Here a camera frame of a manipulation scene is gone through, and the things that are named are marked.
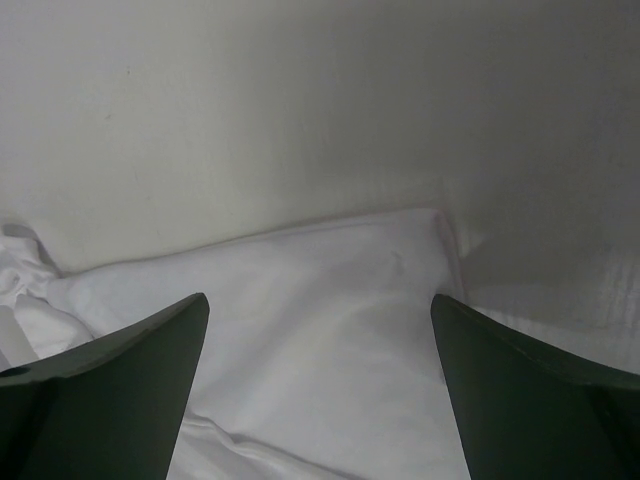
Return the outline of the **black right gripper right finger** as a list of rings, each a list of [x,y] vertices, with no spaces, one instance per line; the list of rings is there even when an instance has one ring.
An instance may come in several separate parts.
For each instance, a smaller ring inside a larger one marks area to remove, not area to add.
[[[474,479],[636,479],[639,377],[442,294],[431,318]]]

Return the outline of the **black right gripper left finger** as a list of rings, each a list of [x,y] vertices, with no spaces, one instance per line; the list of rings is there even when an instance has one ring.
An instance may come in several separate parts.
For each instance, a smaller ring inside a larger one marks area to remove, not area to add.
[[[166,478],[208,318],[194,294],[2,372],[2,478]]]

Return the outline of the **white t shirt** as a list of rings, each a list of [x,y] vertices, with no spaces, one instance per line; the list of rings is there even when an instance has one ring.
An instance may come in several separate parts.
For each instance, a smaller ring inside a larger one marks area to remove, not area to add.
[[[207,336],[172,479],[465,479],[430,306],[463,293],[443,216],[301,227],[62,277],[1,236],[1,344],[46,358],[194,293]]]

